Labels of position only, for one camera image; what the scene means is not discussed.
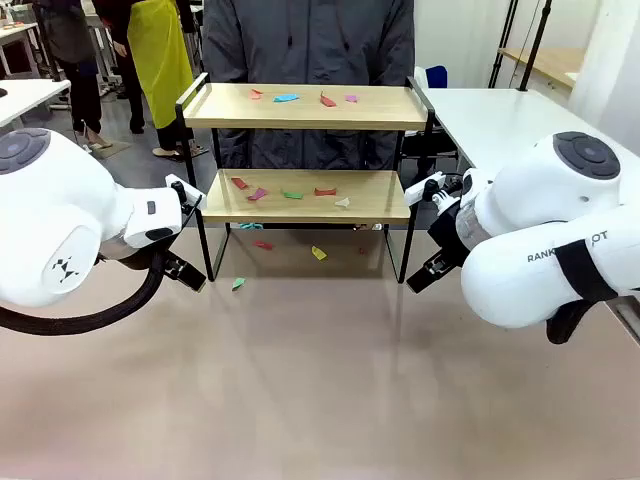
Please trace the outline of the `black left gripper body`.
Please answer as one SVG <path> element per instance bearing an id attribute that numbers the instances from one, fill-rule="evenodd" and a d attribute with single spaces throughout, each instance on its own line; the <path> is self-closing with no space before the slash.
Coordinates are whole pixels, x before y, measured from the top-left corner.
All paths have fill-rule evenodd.
<path id="1" fill-rule="evenodd" d="M 189 224 L 192 217 L 201 210 L 201 203 L 204 201 L 204 196 L 199 195 L 195 199 L 184 197 L 182 198 L 178 192 L 173 193 L 173 200 L 176 201 L 177 218 L 175 225 L 172 228 L 172 234 L 178 235 Z"/>

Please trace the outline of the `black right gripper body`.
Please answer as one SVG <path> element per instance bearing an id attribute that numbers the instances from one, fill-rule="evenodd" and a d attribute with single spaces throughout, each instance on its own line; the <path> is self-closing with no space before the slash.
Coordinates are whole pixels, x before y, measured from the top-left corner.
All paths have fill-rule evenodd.
<path id="1" fill-rule="evenodd" d="M 456 217 L 460 211 L 460 200 L 438 213 L 428 229 L 433 241 L 440 247 L 435 257 L 444 261 L 465 261 L 470 250 L 461 241 L 456 230 Z"/>

